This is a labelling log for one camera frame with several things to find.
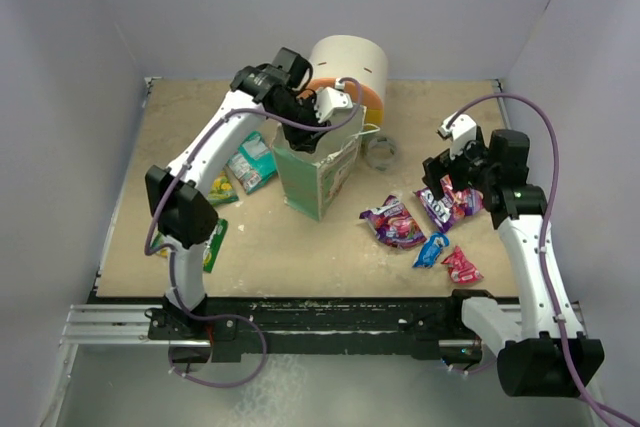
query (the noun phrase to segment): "clear tape roll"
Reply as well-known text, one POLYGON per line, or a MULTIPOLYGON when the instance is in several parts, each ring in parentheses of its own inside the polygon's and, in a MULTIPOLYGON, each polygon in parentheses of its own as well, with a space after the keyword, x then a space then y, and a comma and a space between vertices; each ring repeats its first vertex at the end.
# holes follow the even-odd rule
POLYGON ((389 171, 398 161, 398 146, 388 135, 367 136, 362 147, 365 162, 379 172, 389 171))

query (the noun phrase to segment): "white bracket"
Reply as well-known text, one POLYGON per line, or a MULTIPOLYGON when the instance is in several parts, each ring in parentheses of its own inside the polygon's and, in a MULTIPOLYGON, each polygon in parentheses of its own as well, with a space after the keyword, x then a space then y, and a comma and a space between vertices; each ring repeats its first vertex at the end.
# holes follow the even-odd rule
POLYGON ((450 115, 444 119, 444 122, 442 122, 442 125, 440 125, 438 129, 438 133, 443 139, 451 138, 452 142, 449 148, 449 156, 451 159, 455 159, 462 154, 468 142, 476 140, 477 130, 477 124, 473 119, 464 114, 459 116, 456 121, 451 124, 451 127, 447 128, 447 124, 454 115, 455 114, 450 115))
POLYGON ((332 87, 326 87, 317 93, 316 118, 318 122, 326 122, 337 110, 351 110, 353 102, 351 96, 332 87))

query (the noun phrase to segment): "gray wall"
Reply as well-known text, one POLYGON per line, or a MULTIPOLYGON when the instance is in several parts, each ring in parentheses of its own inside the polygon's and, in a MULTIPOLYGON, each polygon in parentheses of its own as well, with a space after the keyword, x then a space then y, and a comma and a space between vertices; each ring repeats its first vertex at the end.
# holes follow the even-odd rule
POLYGON ((548 0, 108 0, 145 75, 227 78, 331 34, 378 42, 394 78, 506 75, 548 0))
POLYGON ((144 92, 103 0, 0 0, 2 425, 36 422, 144 92))
MULTIPOLYGON (((637 189, 640 0, 552 0, 507 77, 537 101, 559 136, 552 222, 558 264, 590 334, 604 342, 611 405, 640 418, 640 242, 637 189)), ((534 181, 549 185, 550 147, 533 114, 509 105, 532 137, 534 181)))

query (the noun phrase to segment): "gray floor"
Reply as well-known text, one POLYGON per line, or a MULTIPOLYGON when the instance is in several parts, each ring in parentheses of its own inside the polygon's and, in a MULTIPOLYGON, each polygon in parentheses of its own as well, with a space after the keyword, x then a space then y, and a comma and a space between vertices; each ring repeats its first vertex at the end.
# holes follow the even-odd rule
MULTIPOLYGON (((241 364, 197 375, 233 380, 241 364)), ((210 389, 168 374, 167 349, 82 347, 59 425, 112 426, 581 426, 587 410, 570 399, 506 397, 495 370, 462 377, 441 362, 404 357, 271 356, 251 384, 210 389)))

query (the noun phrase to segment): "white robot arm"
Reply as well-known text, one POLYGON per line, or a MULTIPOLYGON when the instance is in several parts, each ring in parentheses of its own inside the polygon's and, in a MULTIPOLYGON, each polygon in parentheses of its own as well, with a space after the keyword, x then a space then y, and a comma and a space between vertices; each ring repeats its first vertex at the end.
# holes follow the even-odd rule
MULTIPOLYGON (((447 127, 452 117, 445 119, 438 133, 444 138, 451 139, 449 158, 455 160, 457 157, 465 156, 465 148, 470 142, 471 149, 476 147, 474 143, 478 135, 478 126, 471 117, 463 114, 450 127, 447 127)), ((518 218, 507 217, 497 229, 507 250, 520 292, 521 326, 513 322, 493 299, 475 297, 463 303, 463 323, 476 332, 496 356, 509 341, 519 342, 522 339, 539 338, 541 332, 548 332, 551 337, 560 337, 538 255, 538 236, 541 227, 542 214, 540 213, 519 215, 518 218)), ((569 336, 576 338, 583 328, 571 308, 558 271, 550 228, 547 229, 546 237, 547 269, 562 306, 562 315, 564 315, 569 336)))
POLYGON ((544 242, 540 241, 547 201, 540 187, 527 183, 529 138, 522 132, 495 130, 487 147, 471 117, 455 116, 438 129, 441 137, 451 140, 451 148, 423 162, 423 181, 436 200, 444 196, 440 180, 446 175, 455 191, 471 187, 482 193, 515 274, 522 324, 509 318, 488 293, 473 290, 458 291, 464 299, 460 320, 498 358, 498 376, 507 394, 573 396, 575 384, 563 358, 564 332, 559 325, 566 330, 585 385, 604 360, 604 351, 599 340, 586 338, 569 303, 548 226, 544 242))
MULTIPOLYGON (((166 169, 153 166, 147 172, 149 204, 155 214, 169 184, 176 180, 173 173, 184 169, 158 217, 158 229, 175 252, 175 287, 169 287, 165 298, 176 308, 182 308, 181 302, 194 311, 205 299, 202 261, 206 241, 217 222, 217 214, 205 198, 227 160, 247 136, 268 116, 328 129, 335 110, 353 108, 349 95, 341 91, 344 84, 340 82, 336 82, 336 89, 326 88, 319 95, 300 97, 304 87, 298 88, 298 84, 304 75, 311 78, 310 64, 284 48, 273 64, 243 69, 231 83, 222 105, 191 145, 166 169)), ((292 148, 307 152, 315 150, 322 135, 287 126, 284 131, 292 148)))

